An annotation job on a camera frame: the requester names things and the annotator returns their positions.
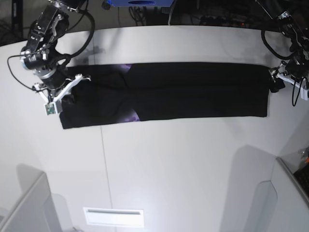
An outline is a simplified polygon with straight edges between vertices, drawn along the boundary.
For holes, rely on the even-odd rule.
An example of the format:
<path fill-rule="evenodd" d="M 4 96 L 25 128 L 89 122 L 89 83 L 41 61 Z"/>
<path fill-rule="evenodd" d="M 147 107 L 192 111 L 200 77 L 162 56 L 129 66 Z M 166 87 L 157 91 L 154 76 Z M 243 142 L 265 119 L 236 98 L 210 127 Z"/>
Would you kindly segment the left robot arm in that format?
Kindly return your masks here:
<path fill-rule="evenodd" d="M 309 92 L 309 2 L 306 0 L 257 0 L 257 4 L 270 17 L 270 24 L 290 39 L 290 54 L 278 54 L 266 40 L 266 30 L 261 30 L 265 47 L 281 60 L 279 66 L 269 69 L 271 91 L 284 88 L 284 82 L 294 84 L 301 93 Z"/>

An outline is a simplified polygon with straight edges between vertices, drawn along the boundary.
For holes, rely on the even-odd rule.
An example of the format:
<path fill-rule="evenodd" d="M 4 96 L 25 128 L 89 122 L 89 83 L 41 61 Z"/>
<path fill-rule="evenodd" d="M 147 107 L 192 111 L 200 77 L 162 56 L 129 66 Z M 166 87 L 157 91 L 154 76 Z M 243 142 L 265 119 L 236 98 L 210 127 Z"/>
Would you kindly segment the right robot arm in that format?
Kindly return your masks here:
<path fill-rule="evenodd" d="M 86 8 L 86 0 L 52 0 L 31 27 L 28 41 L 20 52 L 20 61 L 26 70 L 33 71 L 42 84 L 32 90 L 47 90 L 47 101 L 51 102 L 58 93 L 64 95 L 65 85 L 73 83 L 66 73 L 66 65 L 80 55 L 89 45 L 95 31 L 95 20 Z M 83 46 L 73 54 L 61 54 L 56 50 L 58 39 L 72 28 L 69 13 L 75 12 L 90 21 L 90 33 Z"/>

